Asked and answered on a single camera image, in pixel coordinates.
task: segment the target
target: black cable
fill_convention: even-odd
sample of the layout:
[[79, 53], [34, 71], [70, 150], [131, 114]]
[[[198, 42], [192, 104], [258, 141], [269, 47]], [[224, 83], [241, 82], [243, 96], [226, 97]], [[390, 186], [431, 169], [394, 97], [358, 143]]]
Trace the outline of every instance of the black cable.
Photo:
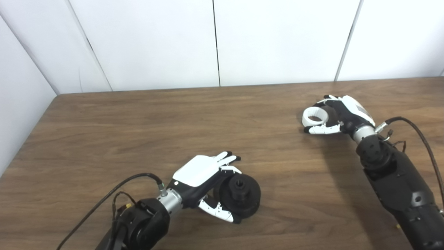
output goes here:
[[131, 200], [131, 202], [136, 205], [136, 201], [133, 199], [133, 197], [131, 197], [131, 195], [129, 195], [126, 192], [123, 191], [119, 191], [117, 192], [117, 194], [115, 194], [114, 199], [112, 200], [112, 222], [111, 222], [111, 238], [110, 238], [110, 242], [111, 244], [109, 245], [109, 249], [112, 249], [114, 246], [114, 239], [115, 239], [115, 228], [116, 228], [116, 219], [117, 216], [115, 214], [116, 208], [115, 208], [115, 201], [117, 199], [117, 197], [121, 194], [124, 194], [126, 196], [128, 196], [128, 198]]
[[403, 143], [403, 145], [402, 145], [402, 152], [405, 153], [405, 149], [407, 148], [407, 141], [397, 141], [397, 142], [393, 143], [392, 146], [394, 147], [394, 146], [396, 146], [396, 145], [398, 145], [400, 143]]
[[115, 186], [109, 193], [107, 193], [96, 205], [94, 205], [94, 207], [92, 207], [92, 209], [85, 215], [85, 217], [83, 217], [83, 219], [80, 220], [80, 222], [71, 230], [71, 232], [69, 232], [69, 234], [62, 240], [62, 242], [60, 242], [59, 246], [57, 247], [57, 250], [60, 250], [62, 248], [63, 244], [65, 244], [65, 242], [77, 231], [77, 229], [79, 229], [79, 227], [86, 221], [86, 219], [88, 219], [91, 216], [91, 214], [103, 202], [105, 202], [105, 200], [108, 199], [117, 189], [119, 189], [121, 186], [123, 186], [125, 183], [129, 182], [132, 179], [136, 179], [136, 178], [144, 177], [144, 176], [148, 176], [148, 177], [154, 179], [156, 181], [157, 185], [161, 185], [163, 183], [159, 177], [157, 177], [156, 175], [154, 175], [152, 173], [139, 173], [139, 174], [135, 174], [133, 176], [126, 178], [121, 183], [117, 184], [117, 186]]
[[441, 198], [442, 198], [443, 208], [444, 208], [444, 184], [443, 184], [443, 179], [441, 177], [440, 169], [438, 168], [438, 164], [436, 163], [435, 156], [433, 156], [432, 149], [430, 148], [430, 145], [428, 144], [427, 139], [425, 139], [424, 134], [421, 132], [421, 130], [419, 130], [419, 128], [413, 122], [411, 122], [409, 119], [406, 119], [404, 117], [400, 117], [400, 116], [399, 117], [393, 117], [393, 118], [390, 118], [390, 119], [386, 120], [385, 123], [387, 123], [387, 125], [389, 125], [390, 123], [392, 123], [394, 121], [405, 121], [405, 122], [407, 122], [410, 126], [412, 126], [416, 130], [416, 132], [418, 133], [418, 135], [421, 138], [422, 142], [424, 143], [425, 148], [427, 149], [428, 155], [430, 156], [430, 160], [432, 160], [432, 165], [433, 165], [433, 169], [435, 170], [436, 178], [438, 179], [438, 185], [440, 187]]

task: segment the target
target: metal connector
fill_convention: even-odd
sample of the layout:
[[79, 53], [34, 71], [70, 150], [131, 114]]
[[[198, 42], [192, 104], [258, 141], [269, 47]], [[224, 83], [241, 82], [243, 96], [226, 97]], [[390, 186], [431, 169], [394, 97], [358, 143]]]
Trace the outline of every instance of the metal connector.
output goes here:
[[157, 199], [162, 203], [165, 209], [169, 212], [170, 217], [182, 209], [182, 197], [174, 189], [168, 189], [167, 195], [160, 195]]
[[388, 126], [388, 124], [385, 123], [385, 122], [383, 122], [383, 123], [381, 123], [381, 125], [379, 125], [379, 126], [377, 126], [377, 127], [375, 128], [375, 132], [376, 132], [376, 133], [379, 133], [379, 132], [381, 132], [382, 130], [384, 130], [384, 128], [387, 127], [387, 126]]
[[391, 129], [391, 130], [388, 131], [387, 137], [384, 140], [382, 140], [382, 141], [388, 141], [392, 135], [393, 135], [393, 130]]
[[163, 183], [157, 185], [157, 187], [159, 188], [159, 193], [161, 197], [165, 197], [168, 195], [167, 190], [165, 189], [165, 185]]

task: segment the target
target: black object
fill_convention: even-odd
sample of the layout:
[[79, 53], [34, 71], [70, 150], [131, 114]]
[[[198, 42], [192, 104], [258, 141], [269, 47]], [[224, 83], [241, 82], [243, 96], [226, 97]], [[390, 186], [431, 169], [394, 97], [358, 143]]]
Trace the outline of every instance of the black object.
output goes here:
[[427, 142], [427, 139], [425, 138], [424, 134], [421, 132], [421, 130], [409, 119], [404, 117], [392, 117], [390, 119], [387, 119], [385, 123], [387, 125], [391, 124], [394, 121], [405, 121], [407, 122], [419, 135], [421, 138], [421, 141], [424, 143], [425, 148], [427, 149], [427, 153], [430, 156], [430, 160], [432, 161], [433, 170], [435, 170], [436, 178], [438, 180], [438, 185], [440, 186], [440, 192], [441, 192], [441, 199], [444, 206], [444, 182], [441, 177], [440, 169], [438, 168], [438, 164], [436, 163], [435, 156], [433, 155], [432, 149], [430, 148], [430, 145]]
[[432, 191], [407, 155], [378, 136], [358, 145], [364, 172], [382, 206], [415, 250], [444, 250], [444, 217]]
[[155, 198], [142, 199], [135, 206], [118, 214], [115, 233], [109, 230], [96, 250], [147, 250], [163, 238], [170, 224], [170, 215]]
[[226, 210], [241, 219], [256, 213], [261, 201], [259, 184], [246, 174], [227, 177], [214, 188], [213, 193]]
[[132, 179], [136, 179], [139, 177], [150, 177], [151, 179], [154, 179], [156, 181], [157, 185], [162, 184], [162, 180], [155, 174], [152, 173], [139, 173], [135, 174], [133, 176], [130, 176], [126, 178], [125, 180], [121, 181], [119, 184], [117, 184], [109, 193], [107, 193], [97, 204], [94, 205], [94, 207], [91, 208], [91, 210], [80, 220], [79, 223], [71, 230], [71, 232], [68, 233], [68, 235], [60, 242], [60, 244], [57, 247], [57, 250], [60, 250], [62, 246], [65, 244], [65, 242], [79, 229], [79, 227], [91, 216], [91, 214], [103, 203], [106, 199], [108, 199], [117, 189], [119, 189], [121, 186], [123, 186], [125, 183], [129, 182]]

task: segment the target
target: black arm segment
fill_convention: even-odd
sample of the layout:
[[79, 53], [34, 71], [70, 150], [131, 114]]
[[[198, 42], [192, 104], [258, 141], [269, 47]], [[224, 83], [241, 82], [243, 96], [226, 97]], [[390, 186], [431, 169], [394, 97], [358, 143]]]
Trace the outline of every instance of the black arm segment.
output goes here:
[[414, 250], [444, 250], [444, 217], [406, 154], [376, 135], [358, 145], [364, 172]]
[[142, 199], [118, 214], [114, 236], [109, 230], [96, 250], [149, 250], [168, 232], [170, 215], [156, 198]]

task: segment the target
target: tabletop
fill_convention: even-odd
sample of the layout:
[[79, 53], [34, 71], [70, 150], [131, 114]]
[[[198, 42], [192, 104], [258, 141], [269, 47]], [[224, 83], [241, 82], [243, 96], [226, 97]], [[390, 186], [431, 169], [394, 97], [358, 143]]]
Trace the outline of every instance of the tabletop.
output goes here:
[[[412, 120], [444, 164], [444, 77], [64, 94], [0, 178], [1, 249], [55, 249], [126, 177], [152, 172], [168, 183], [195, 155], [225, 150], [258, 181], [258, 212], [235, 225], [183, 210], [154, 249], [410, 249], [364, 176], [355, 142], [303, 133], [303, 110], [325, 94], [354, 97], [377, 124]], [[418, 135], [402, 122], [390, 128], [393, 141], [407, 140], [407, 155], [441, 206]], [[122, 189], [135, 199], [157, 196], [151, 179]], [[110, 225], [108, 200], [62, 249], [94, 249]]]

